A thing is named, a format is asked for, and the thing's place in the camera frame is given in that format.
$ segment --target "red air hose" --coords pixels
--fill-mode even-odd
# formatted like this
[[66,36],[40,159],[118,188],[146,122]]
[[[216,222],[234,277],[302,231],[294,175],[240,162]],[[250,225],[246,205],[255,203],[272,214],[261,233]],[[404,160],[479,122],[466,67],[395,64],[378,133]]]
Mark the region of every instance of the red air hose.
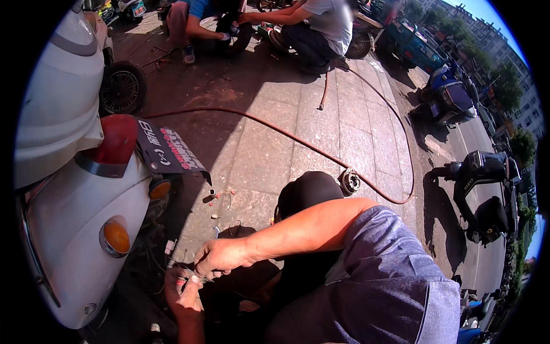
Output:
[[[386,195],[383,191],[381,191],[380,189],[378,189],[376,187],[376,185],[374,185],[371,181],[369,181],[367,178],[365,178],[363,175],[361,175],[359,172],[355,171],[355,173],[357,173],[357,175],[359,176],[359,178],[361,178],[361,180],[365,183],[367,183],[368,186],[370,186],[374,191],[376,191],[376,193],[378,193],[380,196],[382,196],[383,198],[385,198],[386,200],[388,200],[389,202],[391,203],[394,203],[394,204],[405,204],[407,203],[412,197],[413,197],[413,191],[414,191],[414,185],[415,185],[415,178],[414,178],[414,170],[413,170],[413,158],[411,156],[411,149],[410,149],[410,145],[409,145],[409,138],[407,136],[407,132],[405,130],[405,126],[403,125],[403,122],[401,121],[401,118],[399,117],[399,114],[397,114],[397,112],[395,111],[395,109],[391,106],[391,104],[386,100],[386,98],[384,98],[384,96],[382,94],[380,94],[380,92],[378,92],[367,80],[365,80],[365,78],[363,78],[362,76],[360,76],[358,73],[354,72],[353,70],[351,69],[348,69],[346,67],[338,67],[338,68],[341,68],[341,69],[345,69],[345,70],[348,70],[352,73],[354,73],[355,75],[357,75],[359,78],[361,78],[361,80],[363,80],[364,82],[366,82],[370,87],[372,87],[372,89],[374,89],[374,91],[382,98],[384,99],[384,101],[388,104],[388,106],[392,109],[392,111],[395,113],[395,115],[397,116],[397,119],[399,120],[399,123],[401,124],[401,127],[403,127],[403,131],[405,132],[405,136],[407,137],[407,148],[409,149],[409,157],[411,159],[411,170],[412,170],[412,186],[411,186],[411,192],[409,194],[409,197],[407,197],[405,200],[395,200],[393,198],[391,198],[390,196]],[[327,92],[327,86],[328,86],[328,76],[325,80],[325,84],[324,84],[324,88],[325,88],[325,91],[324,93],[326,94]],[[260,119],[260,118],[257,118],[256,116],[254,115],[251,115],[247,112],[244,112],[244,111],[240,111],[240,110],[235,110],[235,109],[231,109],[231,108],[225,108],[225,107],[212,107],[212,106],[199,106],[199,107],[193,107],[193,108],[183,108],[183,109],[180,109],[180,110],[175,110],[175,111],[170,111],[170,112],[163,112],[163,113],[157,113],[157,114],[154,114],[154,115],[151,115],[151,116],[147,116],[145,118],[156,118],[156,117],[164,117],[164,116],[171,116],[173,114],[180,114],[180,113],[188,113],[188,112],[195,112],[195,111],[221,111],[221,112],[230,112],[230,113],[236,113],[236,114],[239,114],[243,117],[246,117],[246,118],[249,118],[249,119],[252,119],[253,121],[256,121],[260,124],[263,124],[265,125],[266,127],[269,127],[283,135],[285,135],[286,137],[288,138],[291,138],[293,139],[294,141],[298,142],[299,144],[302,144],[306,147],[308,147],[309,149],[311,149],[312,151],[315,151],[319,154],[321,154],[322,156],[326,157],[327,159],[330,159],[332,161],[334,161],[335,163],[339,164],[340,166],[344,167],[344,168],[351,168],[348,164],[346,164],[345,162],[341,161],[340,159],[338,158],[335,158],[334,156],[320,150],[319,148],[313,146],[312,144],[298,138],[297,136],[293,135],[293,134],[290,134],[289,132],[287,132],[286,130],[283,130],[279,127],[277,127],[276,125],[273,125],[269,122],[266,122],[264,121],[263,119]]]

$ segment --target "red tail light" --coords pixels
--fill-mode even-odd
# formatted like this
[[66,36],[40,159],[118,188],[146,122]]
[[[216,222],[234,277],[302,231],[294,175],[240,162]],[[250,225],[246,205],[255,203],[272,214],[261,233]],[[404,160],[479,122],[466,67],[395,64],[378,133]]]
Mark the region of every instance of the red tail light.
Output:
[[130,161],[138,139],[138,122],[128,114],[101,118],[105,138],[101,145],[82,153],[97,163],[122,165]]

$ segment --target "pants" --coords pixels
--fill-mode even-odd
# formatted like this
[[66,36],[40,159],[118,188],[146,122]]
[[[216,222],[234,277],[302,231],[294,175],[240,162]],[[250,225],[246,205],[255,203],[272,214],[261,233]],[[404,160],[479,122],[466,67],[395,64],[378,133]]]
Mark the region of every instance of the pants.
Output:
[[189,39],[185,32],[188,16],[189,5],[186,2],[178,1],[172,4],[172,8],[166,17],[170,29],[170,40],[176,48],[184,48],[189,45]]
[[[320,171],[308,171],[288,183],[279,195],[279,215],[285,219],[325,201],[344,198],[334,178]],[[262,342],[265,329],[277,312],[300,296],[325,284],[325,275],[342,250],[295,254],[285,257],[284,268],[269,304],[220,324],[205,324],[207,342]]]
[[322,33],[311,29],[304,22],[283,26],[281,34],[284,42],[296,50],[306,64],[322,67],[329,60],[340,57],[329,47]]

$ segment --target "sidewalk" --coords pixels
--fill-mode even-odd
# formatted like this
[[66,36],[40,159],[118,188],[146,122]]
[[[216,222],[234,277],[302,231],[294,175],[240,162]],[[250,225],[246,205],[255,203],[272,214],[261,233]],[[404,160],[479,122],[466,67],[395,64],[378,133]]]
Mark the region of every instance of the sidewalk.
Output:
[[[153,54],[162,54],[152,52],[153,45],[165,50],[170,48],[167,38],[152,28],[159,24],[153,15],[145,18],[138,27],[140,31],[136,28],[135,32],[127,31],[114,39],[123,46],[117,52],[115,43],[116,59],[145,64]],[[136,50],[138,40],[141,48]],[[274,58],[276,53],[268,43],[259,43],[253,38],[247,51],[230,62],[200,51],[196,48],[197,63],[191,67],[180,63],[179,53],[174,54],[170,64],[162,63],[162,70],[157,70],[155,64],[146,67],[147,101],[137,116],[202,105],[238,108],[340,158],[390,197],[408,197],[412,170],[405,133],[393,111],[357,76],[339,69],[331,71],[324,111],[320,111],[317,107],[323,94],[324,77],[302,75],[284,56]],[[387,75],[372,55],[365,60],[348,61],[348,65],[397,110]],[[182,135],[210,170],[216,193],[221,193],[219,199],[212,201],[214,205],[209,206],[203,203],[203,198],[210,186],[204,183],[199,190],[200,184],[189,183],[192,177],[184,178],[185,195],[181,197],[189,210],[172,209],[166,215],[179,216],[179,220],[168,221],[181,229],[173,255],[177,261],[192,262],[202,243],[214,237],[214,226],[224,231],[242,220],[243,226],[258,231],[268,227],[279,192],[304,172],[319,170],[336,178],[343,170],[274,130],[239,116],[197,113],[155,121],[171,126]],[[369,197],[389,206],[414,233],[418,230],[414,198],[405,205],[391,204],[365,183],[354,196]],[[213,220],[212,214],[220,218]],[[166,236],[174,239],[169,233]]]

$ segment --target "sky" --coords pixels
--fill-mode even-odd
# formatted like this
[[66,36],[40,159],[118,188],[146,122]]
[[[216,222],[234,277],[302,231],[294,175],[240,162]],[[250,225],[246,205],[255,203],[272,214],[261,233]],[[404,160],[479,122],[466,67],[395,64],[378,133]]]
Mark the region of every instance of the sky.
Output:
[[536,258],[538,256],[538,250],[541,247],[542,235],[545,232],[545,221],[542,219],[542,216],[539,214],[536,215],[536,221],[537,221],[537,229],[533,233],[533,238],[531,239],[531,244],[529,244],[529,248],[527,249],[527,254],[525,255],[525,259],[529,259],[531,257]]
[[500,18],[495,9],[486,0],[444,0],[452,5],[466,5],[465,10],[470,12],[474,18],[478,17],[485,20],[485,22],[494,23],[493,27],[497,30],[500,29],[504,37],[508,39],[510,47],[518,54],[518,56],[527,64],[525,57],[521,53],[521,50],[514,40],[514,36],[506,27],[504,21]]

